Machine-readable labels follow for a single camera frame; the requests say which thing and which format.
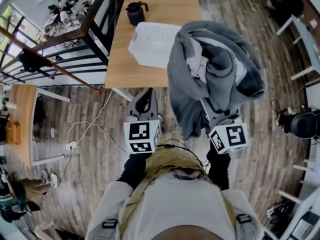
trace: gray towel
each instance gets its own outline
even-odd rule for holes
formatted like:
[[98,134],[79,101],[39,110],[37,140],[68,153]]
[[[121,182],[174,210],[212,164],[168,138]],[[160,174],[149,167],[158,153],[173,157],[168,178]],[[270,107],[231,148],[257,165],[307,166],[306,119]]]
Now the gray towel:
[[250,45],[213,21],[193,21],[181,28],[167,73],[171,106],[185,140],[199,137],[205,126],[202,98],[222,113],[255,101],[265,91]]

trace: white plastic basket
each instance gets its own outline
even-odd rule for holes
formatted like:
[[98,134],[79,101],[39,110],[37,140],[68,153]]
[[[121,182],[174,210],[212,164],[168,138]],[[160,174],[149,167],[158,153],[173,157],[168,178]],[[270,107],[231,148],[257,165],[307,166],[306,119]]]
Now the white plastic basket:
[[181,26],[140,22],[134,31],[129,52],[140,65],[166,69],[171,48]]

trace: hand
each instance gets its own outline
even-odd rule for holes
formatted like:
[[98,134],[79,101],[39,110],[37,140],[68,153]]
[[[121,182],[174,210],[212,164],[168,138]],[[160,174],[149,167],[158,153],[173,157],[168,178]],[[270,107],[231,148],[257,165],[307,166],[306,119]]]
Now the hand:
[[124,164],[121,177],[117,181],[128,183],[133,189],[136,189],[145,177],[146,159],[150,156],[151,153],[131,154]]

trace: beige vest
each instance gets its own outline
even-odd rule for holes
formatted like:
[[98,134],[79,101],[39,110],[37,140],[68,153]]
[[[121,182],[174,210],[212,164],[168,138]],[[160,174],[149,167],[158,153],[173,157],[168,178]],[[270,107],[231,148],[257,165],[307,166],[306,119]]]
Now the beige vest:
[[[166,174],[167,172],[178,168],[190,168],[197,170],[201,172],[204,181],[212,183],[198,159],[191,152],[185,151],[180,148],[170,149],[165,147],[158,147],[156,149],[156,152],[146,160],[144,179],[129,197],[129,201],[124,211],[123,221],[120,225],[120,239],[123,238],[124,232],[129,224],[131,217],[133,216],[141,200],[143,200],[147,187],[152,184],[158,176]],[[233,226],[235,226],[235,210],[227,199],[223,198],[223,200],[231,223]]]

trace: black thermos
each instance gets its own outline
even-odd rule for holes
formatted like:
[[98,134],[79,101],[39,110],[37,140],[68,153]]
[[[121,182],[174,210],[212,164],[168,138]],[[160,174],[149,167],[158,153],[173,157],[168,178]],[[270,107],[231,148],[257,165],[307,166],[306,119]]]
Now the black thermos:
[[145,21],[144,10],[142,10],[141,6],[145,6],[146,12],[149,11],[147,3],[141,1],[129,3],[126,8],[129,21],[133,26],[137,26],[140,22]]

